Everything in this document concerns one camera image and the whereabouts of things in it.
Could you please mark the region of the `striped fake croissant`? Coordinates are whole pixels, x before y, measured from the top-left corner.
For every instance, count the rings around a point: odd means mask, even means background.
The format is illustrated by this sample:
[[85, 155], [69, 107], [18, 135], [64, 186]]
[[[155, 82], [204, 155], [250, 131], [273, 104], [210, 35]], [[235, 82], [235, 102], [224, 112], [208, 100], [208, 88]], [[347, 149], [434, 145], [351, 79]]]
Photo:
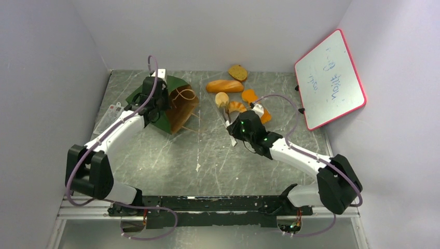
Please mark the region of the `striped fake croissant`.
[[228, 104], [228, 111], [230, 113], [232, 113], [232, 112], [243, 113], [243, 112], [246, 112], [247, 109], [246, 109], [245, 105], [241, 102], [230, 101]]

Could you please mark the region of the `metal tongs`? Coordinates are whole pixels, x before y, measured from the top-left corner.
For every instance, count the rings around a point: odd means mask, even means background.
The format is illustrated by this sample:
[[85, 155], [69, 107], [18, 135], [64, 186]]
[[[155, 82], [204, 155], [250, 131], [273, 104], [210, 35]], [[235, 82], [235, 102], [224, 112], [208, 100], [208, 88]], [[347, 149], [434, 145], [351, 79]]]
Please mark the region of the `metal tongs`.
[[[228, 128], [229, 125], [230, 125], [230, 114], [229, 114], [229, 111], [228, 111], [226, 106], [220, 107], [220, 110], [221, 110], [221, 113], [222, 113], [224, 121], [225, 121], [225, 127]], [[231, 145], [233, 147], [235, 147], [237, 145], [236, 139], [232, 135], [229, 135], [229, 137], [230, 137], [230, 140], [231, 140]]]

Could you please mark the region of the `green paper bag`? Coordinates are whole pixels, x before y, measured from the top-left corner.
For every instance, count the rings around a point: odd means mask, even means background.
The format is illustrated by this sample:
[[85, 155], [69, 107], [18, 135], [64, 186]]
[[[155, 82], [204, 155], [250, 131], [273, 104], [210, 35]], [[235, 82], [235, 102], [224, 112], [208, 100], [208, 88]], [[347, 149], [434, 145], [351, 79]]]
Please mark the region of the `green paper bag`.
[[169, 109], [161, 114], [157, 122], [151, 124], [168, 134], [175, 134], [194, 114], [199, 99], [185, 80], [167, 76], [164, 81], [168, 86]]

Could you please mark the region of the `round pale fake bun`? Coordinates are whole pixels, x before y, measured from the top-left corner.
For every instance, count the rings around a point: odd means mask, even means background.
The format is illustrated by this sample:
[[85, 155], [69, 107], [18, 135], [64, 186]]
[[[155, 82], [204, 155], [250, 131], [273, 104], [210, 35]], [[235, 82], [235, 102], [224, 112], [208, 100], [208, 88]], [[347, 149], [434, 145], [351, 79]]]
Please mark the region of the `round pale fake bun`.
[[228, 107], [229, 96], [225, 92], [219, 92], [215, 95], [215, 104], [218, 108]]

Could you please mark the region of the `brown fake bread loaf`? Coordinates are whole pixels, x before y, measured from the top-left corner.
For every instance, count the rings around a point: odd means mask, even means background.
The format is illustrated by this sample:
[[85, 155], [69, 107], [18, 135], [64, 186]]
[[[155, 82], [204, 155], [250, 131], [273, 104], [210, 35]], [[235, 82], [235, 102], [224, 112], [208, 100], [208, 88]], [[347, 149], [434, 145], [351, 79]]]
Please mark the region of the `brown fake bread loaf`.
[[244, 90], [244, 85], [237, 80], [214, 80], [206, 85], [209, 93], [237, 93]]

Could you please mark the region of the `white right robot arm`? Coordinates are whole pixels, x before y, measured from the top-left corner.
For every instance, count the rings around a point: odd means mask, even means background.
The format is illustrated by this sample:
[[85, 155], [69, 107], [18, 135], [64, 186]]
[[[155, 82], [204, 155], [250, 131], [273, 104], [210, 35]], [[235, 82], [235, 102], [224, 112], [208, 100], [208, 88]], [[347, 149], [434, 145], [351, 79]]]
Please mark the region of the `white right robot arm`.
[[292, 215], [303, 206], [322, 206], [340, 215], [360, 196], [362, 185], [345, 156], [313, 153], [267, 131], [255, 108], [226, 122], [226, 129], [235, 140], [249, 143], [256, 154], [291, 165], [314, 179], [313, 184], [293, 185], [283, 192], [280, 209], [284, 214]]

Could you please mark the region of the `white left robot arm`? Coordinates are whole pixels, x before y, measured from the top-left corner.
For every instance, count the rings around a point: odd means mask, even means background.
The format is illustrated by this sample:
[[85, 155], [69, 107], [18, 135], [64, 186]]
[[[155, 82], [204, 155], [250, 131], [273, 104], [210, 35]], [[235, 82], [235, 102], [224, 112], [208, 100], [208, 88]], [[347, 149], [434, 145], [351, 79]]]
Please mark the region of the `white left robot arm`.
[[78, 192], [91, 200], [121, 203], [129, 215], [140, 214], [144, 207], [141, 190], [114, 180], [112, 160], [119, 146], [157, 122], [169, 107], [166, 70], [158, 69], [144, 79], [141, 91], [110, 127], [87, 144], [68, 150], [65, 185], [69, 202], [80, 205], [71, 197]]

